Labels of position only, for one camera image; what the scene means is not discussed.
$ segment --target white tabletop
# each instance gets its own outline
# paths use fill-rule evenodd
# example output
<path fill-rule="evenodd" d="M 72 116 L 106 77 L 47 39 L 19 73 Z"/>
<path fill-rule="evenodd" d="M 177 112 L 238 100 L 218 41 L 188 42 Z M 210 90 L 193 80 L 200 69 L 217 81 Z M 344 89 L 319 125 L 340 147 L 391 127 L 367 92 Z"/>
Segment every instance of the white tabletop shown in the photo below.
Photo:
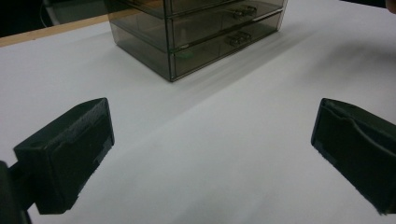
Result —
<path fill-rule="evenodd" d="M 72 210 L 35 224 L 396 222 L 310 145 L 321 98 L 396 123 L 396 15 L 290 0 L 281 31 L 168 83 L 107 22 L 0 48 L 1 160 L 79 103 L 106 97 L 116 145 Z"/>

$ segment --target transparent drawer box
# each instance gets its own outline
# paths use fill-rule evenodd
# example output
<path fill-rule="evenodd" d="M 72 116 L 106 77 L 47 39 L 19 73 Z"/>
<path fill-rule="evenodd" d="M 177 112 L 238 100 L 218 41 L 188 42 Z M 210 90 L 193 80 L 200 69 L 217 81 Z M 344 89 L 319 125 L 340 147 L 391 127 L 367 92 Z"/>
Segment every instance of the transparent drawer box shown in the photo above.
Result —
<path fill-rule="evenodd" d="M 158 18 L 169 18 L 187 14 L 196 10 L 203 10 L 224 4 L 239 2 L 240 0 L 121 0 L 124 3 L 140 9 Z M 279 7 L 285 6 L 284 0 L 267 0 L 269 4 Z"/>
<path fill-rule="evenodd" d="M 106 4 L 109 11 L 119 12 L 109 14 L 112 23 L 164 51 L 186 48 L 203 38 L 211 38 L 282 8 L 264 1 L 246 0 L 170 19 L 158 19 L 119 1 L 107 0 Z"/>
<path fill-rule="evenodd" d="M 281 12 L 178 51 L 158 49 L 116 23 L 110 23 L 117 45 L 169 81 L 219 60 L 277 31 Z"/>

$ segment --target wooden strip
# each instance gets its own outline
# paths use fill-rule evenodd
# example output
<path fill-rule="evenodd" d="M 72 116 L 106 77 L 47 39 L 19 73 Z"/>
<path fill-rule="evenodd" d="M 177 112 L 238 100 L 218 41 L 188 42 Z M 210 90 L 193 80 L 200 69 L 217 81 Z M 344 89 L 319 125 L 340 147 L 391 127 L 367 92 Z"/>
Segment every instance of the wooden strip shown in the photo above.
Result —
<path fill-rule="evenodd" d="M 51 26 L 48 28 L 26 32 L 18 35 L 10 35 L 0 38 L 0 48 L 8 45 L 18 44 L 21 42 L 35 40 L 44 36 L 57 35 L 71 30 L 76 30 L 82 27 L 94 25 L 97 23 L 108 21 L 108 16 L 103 15 L 93 17 L 82 21 L 73 21 L 61 25 Z"/>

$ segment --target bottom drawer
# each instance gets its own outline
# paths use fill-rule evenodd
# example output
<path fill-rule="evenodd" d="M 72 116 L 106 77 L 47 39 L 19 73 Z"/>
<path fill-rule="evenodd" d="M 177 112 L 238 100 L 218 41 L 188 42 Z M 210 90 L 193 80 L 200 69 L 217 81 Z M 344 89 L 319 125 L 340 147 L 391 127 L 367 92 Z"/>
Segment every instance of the bottom drawer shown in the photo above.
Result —
<path fill-rule="evenodd" d="M 118 46 L 169 81 L 213 63 L 277 31 L 281 12 L 177 52 L 163 52 L 111 24 Z"/>

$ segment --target table surface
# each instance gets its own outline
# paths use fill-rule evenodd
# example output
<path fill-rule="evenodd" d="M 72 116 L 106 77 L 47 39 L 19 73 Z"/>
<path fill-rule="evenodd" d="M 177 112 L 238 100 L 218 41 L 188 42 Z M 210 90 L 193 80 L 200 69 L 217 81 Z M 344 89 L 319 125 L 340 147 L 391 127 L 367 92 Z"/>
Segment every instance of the table surface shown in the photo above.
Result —
<path fill-rule="evenodd" d="M 168 83 L 108 22 L 0 48 L 0 150 L 106 97 L 116 145 L 72 210 L 37 224 L 395 223 L 310 145 L 322 98 L 396 123 L 396 16 L 290 0 L 279 33 Z"/>

